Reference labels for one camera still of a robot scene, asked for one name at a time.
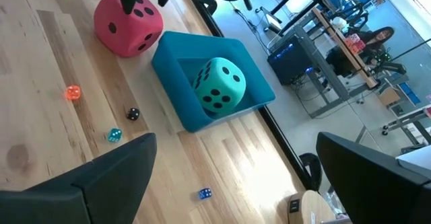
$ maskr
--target die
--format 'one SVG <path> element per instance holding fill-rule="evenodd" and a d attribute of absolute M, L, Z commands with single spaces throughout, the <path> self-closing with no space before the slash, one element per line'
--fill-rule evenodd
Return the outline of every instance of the die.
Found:
<path fill-rule="evenodd" d="M 348 48 L 355 44 L 355 42 L 351 38 L 344 39 L 344 43 Z"/>
<path fill-rule="evenodd" d="M 127 119 L 129 120 L 137 120 L 139 118 L 139 110 L 137 108 L 130 108 L 127 113 Z"/>
<path fill-rule="evenodd" d="M 133 57 L 156 42 L 163 19 L 149 0 L 136 0 L 130 15 L 123 11 L 120 0 L 101 0 L 94 12 L 94 30 L 113 53 Z"/>
<path fill-rule="evenodd" d="M 67 87 L 65 97 L 68 100 L 77 100 L 81 97 L 81 88 L 77 85 L 70 85 Z"/>
<path fill-rule="evenodd" d="M 350 39 L 350 40 L 352 40 L 353 43 L 357 43 L 360 40 L 359 36 L 356 33 L 348 36 L 347 38 Z"/>
<path fill-rule="evenodd" d="M 356 43 L 351 45 L 349 47 L 350 52 L 352 52 L 353 54 L 358 54 L 360 52 L 360 49 L 356 46 Z"/>
<path fill-rule="evenodd" d="M 210 188 L 203 188 L 199 191 L 199 199 L 203 200 L 212 196 Z"/>
<path fill-rule="evenodd" d="M 363 50 L 366 47 L 363 40 L 359 40 L 357 43 L 355 43 L 355 45 L 359 50 Z"/>
<path fill-rule="evenodd" d="M 121 132 L 120 129 L 118 128 L 113 128 L 110 132 L 109 132 L 109 136 L 108 136 L 108 141 L 116 143 L 118 141 L 120 141 L 121 139 L 121 135 L 123 133 Z"/>
<path fill-rule="evenodd" d="M 246 80 L 234 63 L 218 57 L 204 64 L 192 86 L 203 108 L 210 112 L 227 113 L 244 96 Z"/>

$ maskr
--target orange die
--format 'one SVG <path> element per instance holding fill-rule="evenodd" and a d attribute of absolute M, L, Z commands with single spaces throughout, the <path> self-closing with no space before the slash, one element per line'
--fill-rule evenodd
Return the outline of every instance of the orange die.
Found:
<path fill-rule="evenodd" d="M 353 54 L 360 52 L 360 49 L 356 46 L 356 44 L 353 44 L 351 47 L 349 47 L 349 49 Z"/>
<path fill-rule="evenodd" d="M 65 92 L 66 99 L 77 100 L 81 97 L 81 88 L 77 85 L 70 85 Z"/>
<path fill-rule="evenodd" d="M 344 39 L 344 43 L 347 47 L 351 47 L 355 42 L 351 38 Z"/>

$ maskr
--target woman's dark hair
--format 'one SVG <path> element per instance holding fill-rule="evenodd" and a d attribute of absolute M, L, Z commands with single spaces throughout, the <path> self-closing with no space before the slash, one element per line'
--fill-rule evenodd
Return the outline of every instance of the woman's dark hair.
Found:
<path fill-rule="evenodd" d="M 395 30 L 394 30 L 392 27 L 390 27 L 390 26 L 386 26 L 386 27 L 383 27 L 383 28 L 378 29 L 378 30 L 377 30 L 377 31 L 375 31 L 375 32 L 372 32 L 372 33 L 368 36 L 368 40 L 367 40 L 367 41 L 369 41 L 369 40 L 371 40 L 371 39 L 375 38 L 379 33 L 384 32 L 384 31 L 388 31 L 388 32 L 389 32 L 389 35 L 388 35 L 384 40 L 377 41 L 377 42 L 374 42 L 374 43 L 372 43 L 372 44 L 369 44 L 368 46 L 369 46 L 370 48 L 372 48 L 372 49 L 379 49 L 379 48 L 383 45 L 383 43 L 385 43 L 387 40 L 389 40 L 389 39 L 393 36 L 393 34 L 395 33 Z"/>

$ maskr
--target black die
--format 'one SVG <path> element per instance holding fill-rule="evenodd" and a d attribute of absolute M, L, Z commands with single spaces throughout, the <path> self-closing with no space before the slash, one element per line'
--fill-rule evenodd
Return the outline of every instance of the black die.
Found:
<path fill-rule="evenodd" d="M 137 108 L 130 108 L 127 113 L 127 119 L 129 120 L 137 120 L 139 118 L 139 110 Z"/>

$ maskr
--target teal foam die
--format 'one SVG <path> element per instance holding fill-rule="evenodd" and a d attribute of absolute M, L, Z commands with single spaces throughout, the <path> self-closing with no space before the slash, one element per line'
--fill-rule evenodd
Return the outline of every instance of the teal foam die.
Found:
<path fill-rule="evenodd" d="M 234 63 L 216 57 L 199 70 L 193 88 L 206 110 L 227 113 L 232 111 L 244 96 L 246 80 Z"/>

